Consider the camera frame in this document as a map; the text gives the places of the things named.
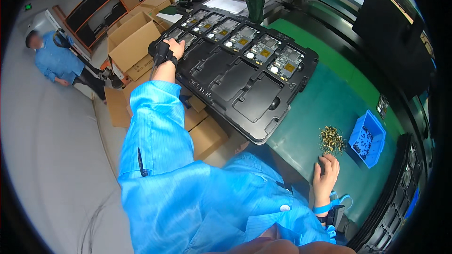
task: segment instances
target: green workbench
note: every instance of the green workbench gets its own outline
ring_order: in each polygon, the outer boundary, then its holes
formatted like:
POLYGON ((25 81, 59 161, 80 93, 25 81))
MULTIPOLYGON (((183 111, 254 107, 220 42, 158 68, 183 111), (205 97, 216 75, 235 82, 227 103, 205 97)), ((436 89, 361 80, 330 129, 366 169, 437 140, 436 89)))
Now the green workbench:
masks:
MULTIPOLYGON (((396 152, 396 143, 404 133, 394 112, 389 108, 384 120, 376 111, 380 93, 347 59, 301 27, 284 19, 269 25, 292 37, 299 45, 319 54, 319 63, 304 91, 291 103, 291 110, 267 144, 304 178, 312 182, 314 163, 321 155, 320 128, 339 128, 348 142, 356 120, 370 110, 386 130, 385 146, 378 163, 368 168, 343 153, 336 155, 340 173, 334 190, 339 196, 350 194, 353 206, 347 217, 361 226, 377 201, 387 180, 396 152)), ((350 205, 347 199, 343 202, 350 205)))

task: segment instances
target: blue esd smock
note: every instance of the blue esd smock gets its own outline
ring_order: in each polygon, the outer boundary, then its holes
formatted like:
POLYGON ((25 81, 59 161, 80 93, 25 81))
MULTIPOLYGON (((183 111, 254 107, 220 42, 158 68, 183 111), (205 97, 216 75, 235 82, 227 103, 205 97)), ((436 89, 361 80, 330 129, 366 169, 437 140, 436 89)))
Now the blue esd smock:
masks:
POLYGON ((282 177, 256 155, 239 153, 222 169, 194 161, 179 92, 177 84, 151 81, 131 94, 118 181, 135 253, 227 251, 274 224, 297 246, 336 243, 334 227, 323 227, 307 200, 279 186, 282 177))
MULTIPOLYGON (((55 31, 49 31, 42 36, 44 47, 36 50, 35 64, 52 82, 55 81, 55 77, 58 77, 72 84, 74 79, 82 73, 85 64, 68 48, 56 46, 53 42, 54 33, 55 31)), ((68 37, 68 41, 74 45, 71 37, 68 37)))

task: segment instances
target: hand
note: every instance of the hand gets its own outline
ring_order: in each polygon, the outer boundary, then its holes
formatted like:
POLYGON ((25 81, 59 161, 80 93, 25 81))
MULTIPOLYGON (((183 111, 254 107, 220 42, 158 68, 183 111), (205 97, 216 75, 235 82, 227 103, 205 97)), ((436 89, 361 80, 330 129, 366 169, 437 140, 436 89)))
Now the hand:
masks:
POLYGON ((320 165, 316 163, 314 167, 314 179, 312 181, 315 207, 330 204, 330 193, 339 175, 339 161, 336 157, 331 154, 324 154, 319 157, 319 160, 325 166, 325 173, 320 175, 320 165))
POLYGON ((176 40, 170 39, 170 40, 163 40, 163 42, 166 42, 169 44, 169 49, 173 52, 173 55, 179 60, 182 58, 182 55, 184 54, 185 50, 185 41, 181 41, 180 43, 177 43, 176 40))
POLYGON ((62 80, 62 79, 60 79, 60 78, 58 78, 58 77, 55 77, 55 82, 58 82, 58 83, 60 83, 62 86, 64 86, 64 87, 67 87, 68 85, 69 85, 69 82, 67 82, 67 81, 65 81, 65 80, 62 80))

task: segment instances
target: antistatic wrist strap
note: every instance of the antistatic wrist strap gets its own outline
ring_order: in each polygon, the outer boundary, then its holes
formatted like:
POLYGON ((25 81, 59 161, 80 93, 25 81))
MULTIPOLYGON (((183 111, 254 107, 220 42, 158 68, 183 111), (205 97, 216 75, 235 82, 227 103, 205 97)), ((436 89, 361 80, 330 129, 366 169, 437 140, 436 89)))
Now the antistatic wrist strap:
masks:
MULTIPOLYGON (((332 191, 332 192, 330 193, 330 196, 333 196, 333 195, 336 195, 336 196, 337 196, 336 191, 332 191)), ((313 208, 312 208, 312 211, 314 212, 314 214, 321 214, 321 213, 328 212, 328 211, 331 210, 331 208, 332 208, 333 206, 341 205, 341 204, 342 204, 342 201, 343 201, 344 199, 346 199, 346 198, 350 198, 350 200, 352 200, 352 204, 347 208, 347 210, 348 210, 348 209, 350 209, 350 207, 353 205, 353 199, 350 197, 349 194, 346 194, 346 195, 342 196, 341 198, 338 197, 338 198, 336 198, 336 199, 334 199, 334 200, 331 200, 330 204, 328 204, 328 205, 325 205, 325 206, 322 206, 322 207, 313 207, 313 208)))

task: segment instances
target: button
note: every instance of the button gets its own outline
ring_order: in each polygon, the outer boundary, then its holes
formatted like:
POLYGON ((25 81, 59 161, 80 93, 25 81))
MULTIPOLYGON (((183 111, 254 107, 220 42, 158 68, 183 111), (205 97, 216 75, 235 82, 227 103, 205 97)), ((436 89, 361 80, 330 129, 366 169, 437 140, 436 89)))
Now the button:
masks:
POLYGON ((279 210, 280 210, 281 212, 289 211, 289 210, 290 210, 290 207, 289 207, 289 205, 281 205, 281 207, 279 207, 279 210))

